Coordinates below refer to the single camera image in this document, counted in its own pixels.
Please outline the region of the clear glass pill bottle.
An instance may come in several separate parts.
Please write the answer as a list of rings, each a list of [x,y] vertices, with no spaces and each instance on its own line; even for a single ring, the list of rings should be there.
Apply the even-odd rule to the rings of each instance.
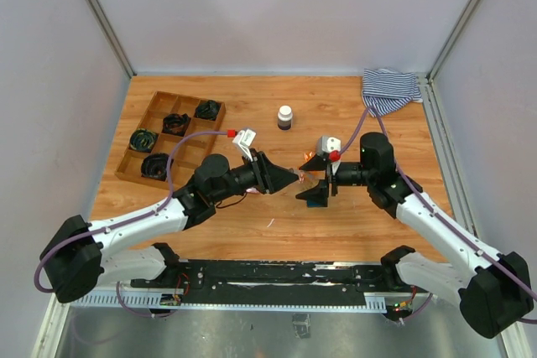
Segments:
[[[296,173],[299,176],[298,183],[300,191],[314,188],[318,185],[318,182],[324,178],[323,172],[298,170]]]

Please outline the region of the orange pill box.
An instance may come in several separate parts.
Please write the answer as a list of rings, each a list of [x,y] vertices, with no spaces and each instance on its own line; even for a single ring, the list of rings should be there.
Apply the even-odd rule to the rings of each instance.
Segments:
[[[304,161],[300,165],[308,164],[309,161],[311,161],[316,156],[316,152],[309,151],[304,153],[303,159]]]

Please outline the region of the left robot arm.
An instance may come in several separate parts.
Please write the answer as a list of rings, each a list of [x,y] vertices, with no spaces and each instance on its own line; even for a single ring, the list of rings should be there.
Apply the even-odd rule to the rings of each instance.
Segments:
[[[236,168],[225,156],[211,154],[184,186],[151,206],[107,220],[87,222],[81,215],[66,219],[41,252],[36,272],[46,274],[49,292],[63,304],[96,286],[131,279],[170,287],[179,279],[178,264],[156,246],[138,252],[134,246],[197,226],[216,214],[218,203],[249,189],[274,194],[298,178],[262,152],[254,151]]]

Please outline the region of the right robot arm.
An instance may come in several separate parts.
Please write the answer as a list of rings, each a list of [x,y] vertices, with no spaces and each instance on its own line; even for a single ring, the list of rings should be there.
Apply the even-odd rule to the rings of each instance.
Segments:
[[[394,148],[380,132],[360,138],[360,159],[344,162],[341,142],[323,136],[301,170],[322,172],[318,184],[296,197],[325,207],[342,186],[366,187],[372,202],[420,233],[446,260],[433,262],[409,246],[381,259],[380,280],[391,291],[416,286],[452,304],[479,335],[491,339],[523,321],[534,308],[526,261],[516,252],[502,254],[454,221],[396,164]]]

